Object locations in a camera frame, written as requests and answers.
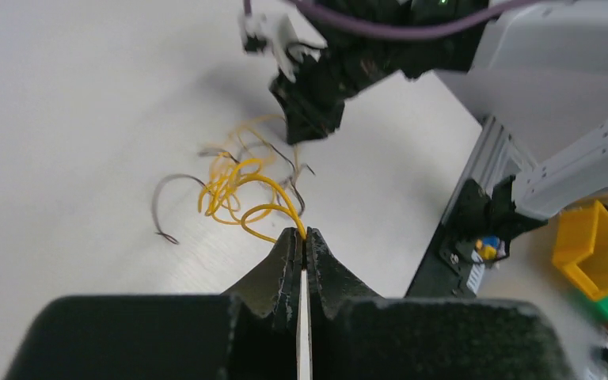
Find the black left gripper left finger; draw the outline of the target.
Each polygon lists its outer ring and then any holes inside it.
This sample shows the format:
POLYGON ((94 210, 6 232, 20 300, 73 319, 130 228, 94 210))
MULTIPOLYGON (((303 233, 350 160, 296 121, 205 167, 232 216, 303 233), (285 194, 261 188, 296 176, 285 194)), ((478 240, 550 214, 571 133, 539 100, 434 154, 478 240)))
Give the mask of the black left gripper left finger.
POLYGON ((57 298, 32 324, 8 379, 295 379, 302 241, 285 229, 221 294, 57 298))

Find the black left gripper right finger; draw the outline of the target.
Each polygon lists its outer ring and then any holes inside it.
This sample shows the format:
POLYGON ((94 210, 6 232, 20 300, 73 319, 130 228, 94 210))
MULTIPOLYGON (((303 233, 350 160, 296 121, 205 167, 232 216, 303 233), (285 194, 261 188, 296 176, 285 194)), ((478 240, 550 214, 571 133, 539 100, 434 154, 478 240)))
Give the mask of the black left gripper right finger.
POLYGON ((306 242, 315 379, 572 379, 550 320, 529 302, 383 298, 319 230, 306 242))

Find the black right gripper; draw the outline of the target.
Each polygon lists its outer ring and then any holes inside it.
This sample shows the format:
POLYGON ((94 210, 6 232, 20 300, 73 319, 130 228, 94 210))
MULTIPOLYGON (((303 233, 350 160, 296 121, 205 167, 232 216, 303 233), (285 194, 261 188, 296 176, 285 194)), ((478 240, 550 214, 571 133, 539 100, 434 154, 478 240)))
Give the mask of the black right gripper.
POLYGON ((269 90, 283 110, 286 143, 327 139, 341 125, 345 101, 388 76, 388 64, 372 50, 307 55, 295 80, 276 76, 269 90))

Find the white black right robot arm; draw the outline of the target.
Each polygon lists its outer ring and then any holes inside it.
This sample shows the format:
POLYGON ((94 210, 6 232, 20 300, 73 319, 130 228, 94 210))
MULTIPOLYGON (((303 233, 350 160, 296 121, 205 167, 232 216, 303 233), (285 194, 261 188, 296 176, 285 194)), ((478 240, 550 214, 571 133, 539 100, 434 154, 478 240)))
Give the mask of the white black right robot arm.
POLYGON ((302 1, 326 40, 294 61, 272 94, 287 140, 323 139, 347 100, 391 74, 436 70, 462 103, 546 135, 587 133, 487 195, 466 185, 450 217, 459 236, 511 240, 578 200, 608 200, 608 1, 302 1))

